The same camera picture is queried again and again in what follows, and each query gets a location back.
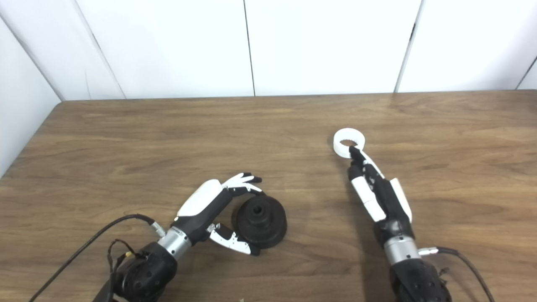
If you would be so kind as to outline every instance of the wood grain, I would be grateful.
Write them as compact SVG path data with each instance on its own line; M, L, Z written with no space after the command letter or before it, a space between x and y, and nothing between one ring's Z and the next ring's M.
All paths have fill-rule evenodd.
M240 171L283 203L285 240L260 257L197 245L163 301L393 301L349 161L331 149L342 127L401 180L418 245L465 253L498 301L534 301L536 91L61 103L0 179L0 301L27 300L109 221L167 225L202 182ZM155 235L135 221L111 229L40 301L91 301L114 238L142 247ZM431 261L450 267L455 302L485 301L463 264Z

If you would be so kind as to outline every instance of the black rubber object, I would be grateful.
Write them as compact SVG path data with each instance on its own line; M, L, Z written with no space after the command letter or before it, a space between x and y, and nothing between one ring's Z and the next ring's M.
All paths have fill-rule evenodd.
M235 223L239 234L260 249L277 245L287 232L284 207L267 195L248 199L238 209Z

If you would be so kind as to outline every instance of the robotic hand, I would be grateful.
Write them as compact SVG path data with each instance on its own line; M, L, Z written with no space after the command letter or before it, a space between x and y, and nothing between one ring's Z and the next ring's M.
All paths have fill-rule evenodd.
M357 146L340 142L352 140ZM435 267L422 260L427 250L418 250L412 231L412 212L397 178L388 181L362 150L364 136L345 128L334 136L334 151L351 158L349 180L375 222L374 233L391 265L391 287L398 302L450 302L445 283Z
M196 243L207 239L241 253L259 255L259 248L213 221L234 196L264 195L252 184L261 181L250 173L239 173L223 184L217 179L204 182L179 209L166 234L118 267L93 301L111 301L112 291L129 302L156 301L174 278L177 261Z

